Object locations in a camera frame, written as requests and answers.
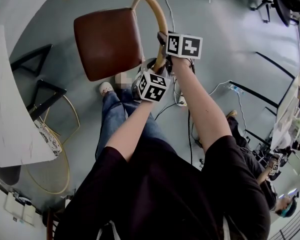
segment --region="black t-shirt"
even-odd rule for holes
[[[257,161],[256,157],[250,151],[242,151],[242,154],[250,172],[257,179],[263,172],[264,168],[261,166],[261,164]],[[274,211],[277,204],[277,193],[272,182],[266,179],[260,184],[260,188],[264,194],[269,210]]]
[[[95,240],[110,220],[121,240],[223,239],[224,215],[247,239],[268,237],[265,196],[232,136],[208,149],[202,171],[164,141],[140,139],[129,162],[103,149],[54,239]]]

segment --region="chair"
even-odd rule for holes
[[[259,10],[261,7],[266,6],[266,12],[268,15],[268,20],[263,20],[264,23],[270,22],[270,7],[275,7],[280,19],[282,22],[288,27],[290,25],[291,20],[291,11],[285,5],[283,0],[262,0],[262,3],[257,8],[251,8],[252,11]]]
[[[273,0],[273,4],[283,24],[289,27],[291,20],[291,10],[288,9],[283,0]]]
[[[74,36],[83,69],[90,81],[104,79],[139,66],[144,60],[136,7],[107,9],[74,20]],[[159,31],[168,34],[164,13],[156,0],[145,0],[154,12]],[[157,72],[165,59],[159,47],[153,70]]]

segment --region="concrete floor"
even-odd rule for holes
[[[65,145],[70,166],[70,183],[62,196],[72,194],[92,168],[101,126],[102,97],[97,87],[104,80],[89,82],[85,75],[74,38],[74,19],[98,10],[128,7],[132,1],[47,0],[25,29],[10,57],[13,61],[43,45],[54,45],[37,79],[66,88],[66,96],[76,108],[81,122],[79,131]],[[172,30],[165,0],[157,1],[165,13],[169,29]],[[300,55],[295,26],[285,27],[275,9],[270,11],[271,22],[263,23],[262,18],[265,19],[267,15],[266,9],[250,10],[250,6],[259,4],[260,0],[211,0],[211,3],[209,0],[168,1],[173,11],[175,31],[203,37],[201,60],[195,62],[195,68],[199,81],[208,92],[218,83],[233,80],[277,103],[281,100],[291,79],[254,52],[265,54],[296,75]],[[159,44],[154,14],[144,1],[140,2],[136,13],[144,55],[146,58],[155,57]],[[129,74],[134,76],[135,72],[136,70],[132,70]],[[16,71],[14,75],[27,105],[37,79],[22,70]],[[237,110],[239,125],[244,129],[237,94],[222,85],[212,97],[225,114]],[[241,102],[247,128],[265,138],[275,122],[275,117],[265,110],[266,103],[249,93],[242,95]],[[173,103],[173,88],[170,88],[165,100],[153,110],[153,115],[157,115],[165,105]],[[167,109],[157,121],[178,155],[189,162],[187,118],[186,108],[174,106]],[[61,133],[62,140],[76,128],[75,117],[63,100],[51,107],[47,124]],[[258,142],[253,137],[250,138],[251,148],[255,148]],[[203,151],[196,144],[193,147],[193,162],[198,166],[199,158],[204,156]],[[54,170],[51,169],[42,176],[40,170],[37,171],[38,166],[54,167]],[[47,188],[49,184],[54,186],[51,186],[52,189],[55,188],[56,182],[64,178],[64,173],[60,176],[61,172],[56,171],[52,162],[29,165],[28,168],[36,179],[45,178]],[[61,199],[60,195],[45,194],[37,188],[24,168],[19,183],[14,187],[31,198],[39,209]]]

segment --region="jeans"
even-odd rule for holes
[[[108,91],[105,94],[102,106],[101,132],[95,159],[99,157],[112,134],[114,134],[126,120],[126,112],[128,116],[130,116],[138,105],[139,103],[133,100],[132,91],[130,89],[120,89],[117,93]],[[145,123],[141,137],[157,138],[167,142],[151,114]]]

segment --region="black chair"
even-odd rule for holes
[[[270,6],[273,4],[273,1],[271,0],[262,0],[261,4],[258,5],[257,7],[251,7],[251,11],[256,11],[259,10],[262,7],[266,7],[266,14],[268,16],[268,20],[264,19],[264,23],[269,23],[270,22]]]
[[[291,10],[285,5],[283,0],[273,0],[273,4],[283,24],[289,27],[291,20]]]

